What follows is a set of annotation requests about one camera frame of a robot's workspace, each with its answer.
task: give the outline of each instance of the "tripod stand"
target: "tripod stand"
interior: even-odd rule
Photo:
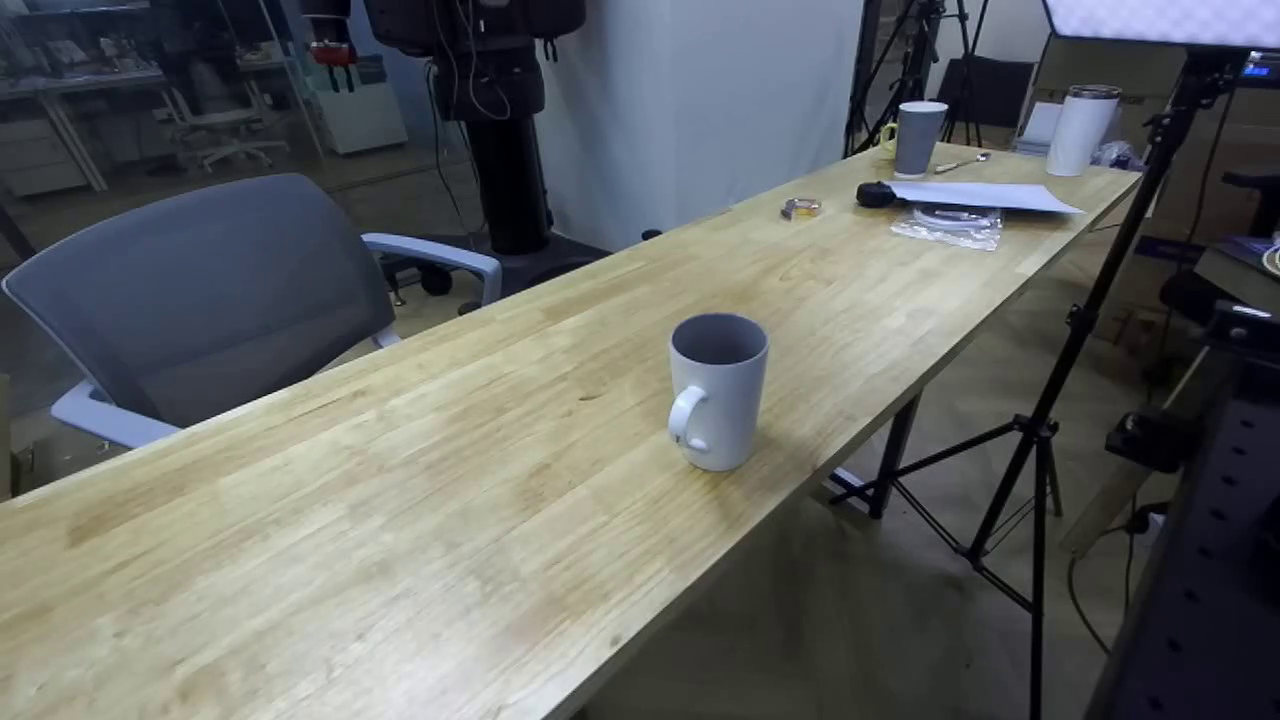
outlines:
[[[956,14],[954,15],[946,14],[946,0],[906,0],[902,10],[893,20],[893,29],[890,31],[884,49],[881,50],[865,82],[863,82],[860,88],[855,88],[856,91],[850,97],[849,117],[845,119],[845,158],[870,149],[878,140],[881,129],[897,115],[897,106],[900,104],[924,99],[924,86],[929,78],[929,65],[938,61],[938,27],[945,18],[957,18],[960,20],[960,41],[964,55],[966,58],[972,55],[973,49],[969,44],[968,29],[969,15],[965,12],[964,0],[956,0]],[[876,77],[879,74],[881,67],[883,67],[884,60],[893,50],[893,44],[909,22],[914,24],[914,29],[911,32],[911,41],[902,54],[902,73],[893,81],[893,94],[890,96],[888,102],[886,102],[883,111],[881,111],[874,124],[869,124],[867,122],[867,96],[876,82]],[[964,74],[964,86],[965,92],[961,96],[961,102],[969,102],[973,97],[973,78],[968,72]],[[954,118],[959,114],[959,110],[948,108],[947,114],[948,118],[952,118],[951,126],[954,127]],[[968,132],[968,113],[965,117],[965,132]],[[867,137],[863,138],[861,143],[855,146],[854,140],[858,133],[858,120],[861,120],[861,127],[867,131]]]
[[[1115,282],[1120,265],[1129,254],[1138,234],[1138,229],[1147,214],[1147,209],[1156,197],[1156,191],[1164,182],[1169,172],[1174,155],[1181,147],[1183,141],[1190,131],[1197,110],[1212,108],[1219,95],[1225,94],[1234,83],[1247,54],[1240,50],[1189,50],[1187,63],[1183,65],[1181,78],[1178,90],[1170,101],[1170,109],[1152,118],[1151,126],[1151,152],[1148,155],[1148,169],[1134,193],[1133,204],[1125,214],[1124,222],[1116,233],[1107,256],[1098,270],[1098,277],[1089,290],[1084,305],[1073,305],[1068,313],[1066,324],[1070,332],[1062,351],[1059,354],[1053,369],[1050,372],[1044,388],[1036,402],[1034,410],[1028,415],[1015,415],[1012,420],[984,433],[974,436],[964,442],[946,450],[929,455],[923,460],[899,466],[902,450],[906,446],[906,436],[910,430],[915,415],[918,397],[913,398],[899,411],[890,427],[888,445],[881,462],[879,473],[874,480],[861,486],[854,486],[844,474],[831,477],[832,482],[845,488],[845,491],[831,500],[832,505],[838,505],[851,497],[859,497],[868,502],[872,518],[881,518],[884,505],[888,501],[891,487],[899,488],[906,502],[920,514],[929,528],[938,534],[951,547],[952,551],[964,556],[983,579],[989,582],[996,589],[1005,593],[1010,600],[1032,615],[1030,639],[1030,711],[1032,719],[1041,716],[1041,697],[1043,679],[1043,646],[1044,646],[1044,551],[1046,551],[1046,512],[1048,495],[1052,492],[1055,501],[1055,514],[1061,515],[1057,493],[1057,470],[1053,462],[1052,438],[1057,432],[1057,421],[1050,415],[1057,402],[1066,379],[1075,366],[1084,343],[1089,338],[1098,320],[1098,313]],[[996,438],[1018,433],[1019,441],[1014,448],[1009,466],[1000,479],[1000,484],[982,518],[973,539],[964,544],[928,509],[924,507],[915,496],[902,486],[901,479],[911,473],[941,462],[948,457],[988,443]],[[989,552],[988,542],[992,536],[1014,520],[1014,518],[1000,520],[1009,503],[1009,496],[1014,486],[1036,454],[1034,465],[1034,491],[1032,497],[1030,514],[1034,519],[1033,529],[1033,566],[1032,566],[1032,597],[1027,598],[1016,588],[1006,583],[983,562]]]

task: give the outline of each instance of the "gray mug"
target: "gray mug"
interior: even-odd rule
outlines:
[[[896,149],[893,177],[923,178],[929,172],[933,146],[938,142],[938,132],[946,115],[946,102],[915,100],[897,106],[897,122],[881,131],[881,145]],[[887,140],[888,131],[895,131],[896,137]]]

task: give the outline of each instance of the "chair armrest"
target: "chair armrest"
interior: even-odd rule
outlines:
[[[73,428],[129,448],[142,447],[182,429],[96,400],[92,397],[96,389],[93,383],[81,380],[54,402],[50,414]]]
[[[502,264],[488,255],[402,234],[369,232],[360,237],[370,250],[390,252],[392,255],[407,255],[476,273],[484,283],[480,305],[489,305],[502,297]]]

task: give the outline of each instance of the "led panel light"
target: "led panel light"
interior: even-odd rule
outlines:
[[[1064,37],[1280,49],[1280,0],[1044,0]]]

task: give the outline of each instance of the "white paper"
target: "white paper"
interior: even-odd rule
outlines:
[[[1020,140],[1048,145],[1053,141],[1053,131],[1057,129],[1061,114],[1062,105],[1057,102],[1037,102],[1032,106],[1032,115],[1027,118],[1027,129]]]
[[[942,202],[972,208],[1007,208],[1046,213],[1083,213],[1062,202],[1043,184],[998,182],[904,182],[890,181],[893,193],[911,202]]]

